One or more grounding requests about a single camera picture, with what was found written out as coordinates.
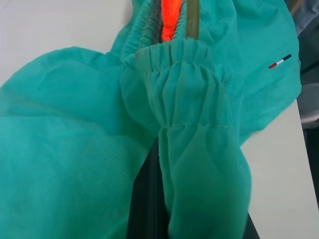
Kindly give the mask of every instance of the white background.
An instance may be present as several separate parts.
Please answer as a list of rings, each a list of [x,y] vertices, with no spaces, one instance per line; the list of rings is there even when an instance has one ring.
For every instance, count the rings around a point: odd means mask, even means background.
[[[0,0],[0,85],[48,51],[80,46],[107,52],[130,8],[129,0]],[[319,239],[297,104],[242,149],[252,171],[250,214],[260,238]]]

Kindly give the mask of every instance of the table surface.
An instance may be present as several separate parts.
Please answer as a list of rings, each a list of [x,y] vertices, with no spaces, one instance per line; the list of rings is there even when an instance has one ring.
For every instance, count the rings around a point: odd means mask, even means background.
[[[130,14],[130,0],[0,0],[0,85],[48,51],[69,46],[109,51]],[[260,238],[319,239],[297,103],[242,150],[252,172],[249,211]]]

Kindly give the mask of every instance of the teal jacket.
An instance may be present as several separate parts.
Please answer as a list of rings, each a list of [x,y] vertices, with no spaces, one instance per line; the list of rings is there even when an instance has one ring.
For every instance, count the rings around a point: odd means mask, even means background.
[[[133,5],[109,53],[53,51],[0,89],[1,239],[124,239],[157,136],[169,238],[242,237],[240,146],[301,89],[293,20],[284,1],[201,0],[198,40],[184,3],[174,39],[155,44],[155,1]]]

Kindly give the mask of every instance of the gathered fabric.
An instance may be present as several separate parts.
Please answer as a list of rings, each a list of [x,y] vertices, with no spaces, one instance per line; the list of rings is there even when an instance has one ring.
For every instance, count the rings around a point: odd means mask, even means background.
[[[240,146],[301,90],[294,23],[277,0],[201,0],[194,40],[184,1],[157,44],[162,4],[133,0],[110,52],[56,50],[1,87],[0,238],[126,238],[156,137],[169,238],[242,238],[251,175]]]

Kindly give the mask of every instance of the orange fabric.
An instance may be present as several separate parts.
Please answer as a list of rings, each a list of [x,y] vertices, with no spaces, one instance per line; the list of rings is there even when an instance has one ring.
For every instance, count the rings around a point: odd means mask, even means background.
[[[172,40],[179,17],[182,0],[161,0],[161,14],[163,18],[162,41]]]

